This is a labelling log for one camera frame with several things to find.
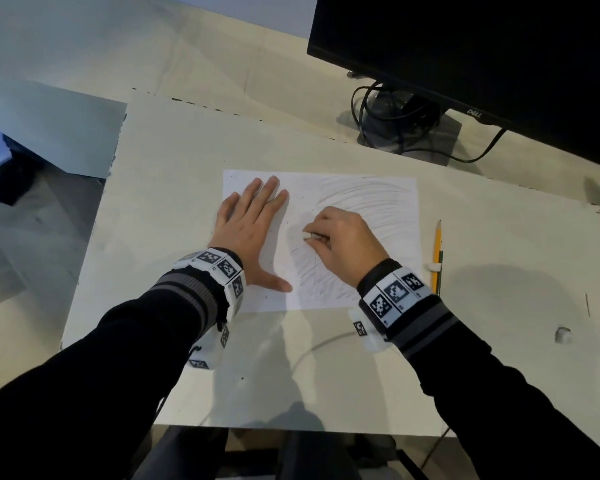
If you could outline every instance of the forearm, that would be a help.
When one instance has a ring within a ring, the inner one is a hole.
[[[361,282],[361,295],[398,267],[379,265]],[[500,363],[439,297],[419,301],[382,332],[413,366],[482,478],[600,466],[600,448],[519,371]]]
[[[226,314],[207,273],[164,275],[110,310],[85,338],[0,390],[0,458],[120,478],[176,384],[194,341]]]

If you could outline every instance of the computer monitor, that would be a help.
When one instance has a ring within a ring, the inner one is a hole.
[[[318,0],[307,53],[600,163],[600,8],[538,5]]]

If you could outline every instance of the wristband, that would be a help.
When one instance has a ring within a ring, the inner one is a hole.
[[[432,294],[410,268],[401,267],[378,281],[362,297],[360,308],[378,331],[386,331],[403,313]]]
[[[172,269],[182,269],[187,266],[205,271],[224,288],[224,297],[229,304],[229,308],[225,320],[222,321],[218,317],[217,321],[219,324],[231,322],[240,309],[244,294],[245,279],[242,266],[228,253],[214,248],[188,254],[176,261]]]

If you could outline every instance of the hand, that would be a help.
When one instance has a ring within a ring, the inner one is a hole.
[[[360,214],[325,207],[304,232],[325,239],[306,239],[326,268],[346,284],[357,287],[365,275],[389,257]]]
[[[271,221],[289,197],[289,192],[282,190],[269,201],[278,183],[277,177],[271,177],[258,192],[262,181],[256,178],[242,195],[237,192],[229,195],[218,210],[216,228],[208,247],[225,248],[238,254],[248,285],[289,293],[293,290],[291,284],[260,266],[260,251]]]

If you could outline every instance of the monitor stand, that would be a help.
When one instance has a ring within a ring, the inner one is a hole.
[[[408,101],[412,97],[407,91],[382,91],[377,92],[375,97],[371,95],[367,104],[375,114],[394,117],[403,114],[403,108],[408,107]],[[462,123],[447,114],[443,114],[438,124],[433,125],[429,131],[423,131],[413,124],[405,124],[405,120],[378,120],[367,112],[364,113],[361,124],[368,140],[378,150],[399,154],[410,148],[435,148],[451,154],[462,128]],[[358,137],[358,142],[363,144],[362,135]],[[408,152],[404,156],[442,166],[449,163],[448,157],[438,153]]]

